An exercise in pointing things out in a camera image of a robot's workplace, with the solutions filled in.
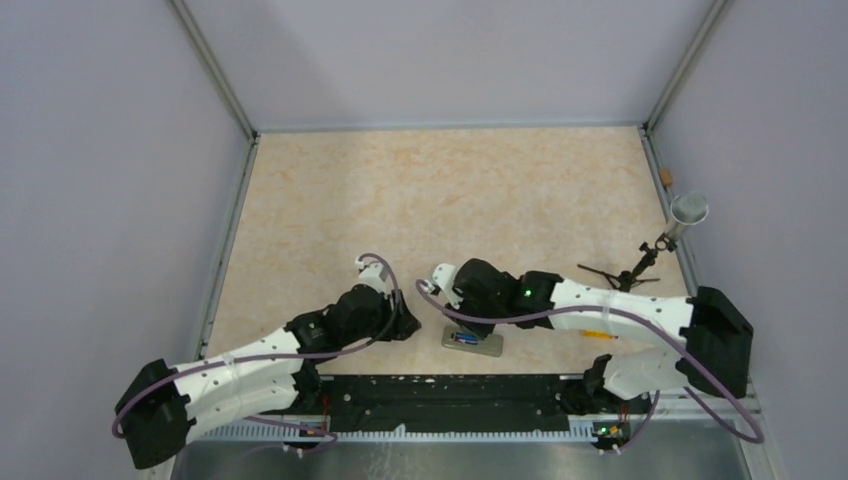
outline rectangular plate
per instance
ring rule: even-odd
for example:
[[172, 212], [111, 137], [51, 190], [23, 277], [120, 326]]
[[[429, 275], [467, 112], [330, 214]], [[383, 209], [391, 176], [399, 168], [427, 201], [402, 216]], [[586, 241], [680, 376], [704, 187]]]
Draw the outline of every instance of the rectangular plate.
[[[322, 398], [268, 414], [326, 413], [336, 433], [392, 432], [400, 425], [408, 433], [564, 432], [566, 406], [581, 401], [582, 383], [580, 375], [560, 374], [333, 375], [321, 377]], [[627, 405], [631, 414], [644, 414], [650, 401], [636, 397]]]
[[493, 333], [485, 340], [481, 340], [456, 325], [448, 325], [442, 333], [442, 346], [463, 352], [500, 357], [503, 353], [503, 337]]

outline enclosure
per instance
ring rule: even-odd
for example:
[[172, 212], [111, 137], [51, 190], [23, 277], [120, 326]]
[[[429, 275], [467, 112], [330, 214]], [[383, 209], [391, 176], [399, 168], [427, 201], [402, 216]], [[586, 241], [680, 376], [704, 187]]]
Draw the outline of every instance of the enclosure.
[[[0, 477], [841, 478], [846, 22], [836, 0], [7, 2]], [[461, 439], [409, 421], [342, 435], [302, 460], [238, 461], [280, 438], [234, 424], [144, 472], [109, 435], [148, 362], [213, 358], [323, 308], [367, 251], [421, 329], [318, 365], [329, 390], [495, 376], [535, 402], [642, 344], [502, 326], [500, 357], [445, 349], [451, 323], [416, 279], [482, 258], [605, 288], [577, 264], [631, 267], [691, 190], [708, 218], [634, 293], [713, 286], [744, 313], [740, 400], [762, 445], [679, 389], [620, 457], [585, 455], [608, 416], [557, 430], [544, 406]], [[348, 407], [384, 418], [367, 388], [339, 390], [336, 425]]]

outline metal frame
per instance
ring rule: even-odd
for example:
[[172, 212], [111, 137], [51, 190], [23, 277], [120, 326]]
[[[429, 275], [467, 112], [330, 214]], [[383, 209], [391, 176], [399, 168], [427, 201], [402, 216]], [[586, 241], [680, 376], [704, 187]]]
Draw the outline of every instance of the metal frame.
[[258, 135], [256, 133], [256, 129], [253, 128], [250, 120], [247, 118], [244, 108], [242, 108], [241, 103], [239, 103], [238, 97], [236, 97], [233, 88], [227, 81], [227, 77], [224, 76], [224, 72], [221, 70], [218, 60], [215, 58], [215, 54], [206, 42], [203, 32], [200, 31], [200, 27], [197, 25], [194, 15], [191, 14], [191, 10], [189, 10], [185, 0], [167, 0], [167, 2], [174, 13], [174, 16], [183, 27], [188, 42], [191, 44], [192, 48], [194, 48], [198, 60], [200, 60], [200, 63], [203, 65], [203, 69], [206, 71], [206, 74], [209, 75], [209, 79], [215, 86], [215, 90], [217, 90], [218, 95], [221, 97], [221, 101], [224, 102], [224, 106], [227, 107], [230, 115], [232, 115], [236, 122], [238, 122], [244, 136], [247, 137], [248, 140], [254, 141]]
[[256, 162], [256, 154], [259, 151], [259, 137], [251, 142], [250, 151], [239, 179], [233, 208], [229, 212], [227, 232], [224, 236], [223, 245], [219, 249], [218, 262], [215, 267], [215, 276], [212, 285], [208, 286], [209, 302], [201, 314], [201, 329], [192, 359], [201, 360], [206, 357], [206, 349], [209, 346], [209, 337], [212, 335], [212, 326], [215, 323], [215, 314], [218, 312], [218, 302], [221, 300], [221, 291], [224, 288], [224, 279], [227, 276], [227, 267], [230, 264], [230, 254], [233, 251], [233, 243], [236, 239], [241, 210], [244, 208], [244, 199], [247, 197], [247, 187], [250, 184], [250, 176], [253, 173], [253, 165]]
[[698, 32], [692, 39], [692, 43], [689, 44], [689, 47], [683, 54], [683, 58], [680, 59], [680, 63], [678, 63], [677, 68], [674, 69], [671, 79], [669, 79], [668, 84], [666, 84], [663, 89], [663, 93], [657, 101], [657, 104], [654, 106], [653, 110], [651, 110], [651, 114], [645, 122], [644, 130], [647, 135], [652, 135], [657, 126], [659, 126], [663, 117], [665, 117], [665, 113], [668, 111], [669, 105], [685, 83], [686, 78], [688, 78], [689, 73], [692, 71], [692, 68], [694, 68], [694, 66], [698, 63], [701, 52], [703, 52], [704, 47], [715, 32], [721, 22], [721, 19], [724, 18], [724, 15], [727, 13], [731, 4], [733, 4], [733, 0], [713, 1], [709, 12], [707, 12], [707, 16], [704, 18], [704, 21], [701, 22], [701, 26], [698, 27]]
[[[751, 475], [751, 480], [784, 480], [786, 470], [783, 467], [783, 461], [780, 458], [780, 452], [772, 440], [771, 430], [762, 416], [757, 418], [760, 422], [760, 428], [766, 436], [766, 442], [762, 445], [751, 445], [747, 442], [739, 442], [742, 448], [742, 456], [745, 458], [745, 463], [748, 466], [748, 473]], [[745, 421], [737, 419], [734, 422], [737, 429], [744, 429]]]
[[[297, 421], [296, 419], [284, 418], [286, 421]], [[320, 425], [321, 417], [318, 416], [310, 421]], [[401, 424], [390, 432], [334, 432], [339, 436], [339, 442], [350, 443], [385, 443], [385, 442], [412, 442], [412, 443], [563, 443], [563, 442], [596, 442], [594, 422], [591, 420], [571, 420], [568, 430], [563, 431], [534, 431], [534, 432], [407, 432], [406, 426]], [[289, 428], [263, 425], [250, 421], [235, 421], [229, 425], [218, 427], [196, 441], [224, 441], [224, 442], [304, 442], [317, 443], [320, 437], [302, 437], [298, 431]]]
[[[645, 150], [645, 157], [648, 159], [648, 170], [650, 170], [651, 178], [654, 180], [654, 187], [657, 189], [657, 196], [660, 200], [663, 215], [668, 220], [671, 215], [670, 205], [674, 195], [669, 190], [666, 190], [660, 181], [659, 171], [662, 168], [662, 164], [654, 146], [653, 137], [648, 134], [645, 126], [639, 128], [639, 138], [642, 140], [642, 148]], [[695, 256], [692, 254], [692, 249], [685, 236], [677, 241], [677, 245], [678, 248], [675, 252], [677, 254], [677, 260], [680, 263], [680, 271], [683, 274], [683, 283], [686, 285], [686, 291], [694, 296], [697, 294], [698, 285], [700, 285], [698, 265], [695, 263]]]

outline zip tie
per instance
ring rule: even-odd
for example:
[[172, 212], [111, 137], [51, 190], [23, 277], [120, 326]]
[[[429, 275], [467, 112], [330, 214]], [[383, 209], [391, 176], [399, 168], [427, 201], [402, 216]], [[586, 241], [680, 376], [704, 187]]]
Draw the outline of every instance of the zip tie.
[[235, 397], [238, 401], [238, 407], [235, 412], [233, 412], [233, 418], [230, 421], [233, 421], [237, 418], [241, 418], [241, 407], [242, 407], [242, 399], [239, 390], [241, 388], [241, 377], [238, 374], [238, 366], [236, 365], [236, 357], [232, 356], [230, 353], [224, 353], [221, 355], [221, 360], [224, 362], [224, 366], [229, 370], [230, 377], [232, 380], [229, 382], [230, 384], [230, 397]]
[[609, 323], [609, 309], [610, 305], [612, 305], [613, 298], [618, 295], [618, 290], [610, 289], [607, 291], [606, 296], [601, 300], [601, 306], [603, 309], [601, 310], [601, 321], [607, 328], [607, 333], [610, 335], [615, 335], [612, 331], [612, 326]]

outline blue battery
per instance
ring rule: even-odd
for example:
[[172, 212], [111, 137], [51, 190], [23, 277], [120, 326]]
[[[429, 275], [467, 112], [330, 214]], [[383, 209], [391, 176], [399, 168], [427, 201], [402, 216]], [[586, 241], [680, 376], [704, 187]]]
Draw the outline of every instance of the blue battery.
[[458, 343], [464, 343], [466, 345], [477, 345], [478, 343], [480, 343], [480, 341], [477, 340], [477, 337], [471, 335], [470, 333], [457, 332], [454, 334], [453, 339], [456, 340]]

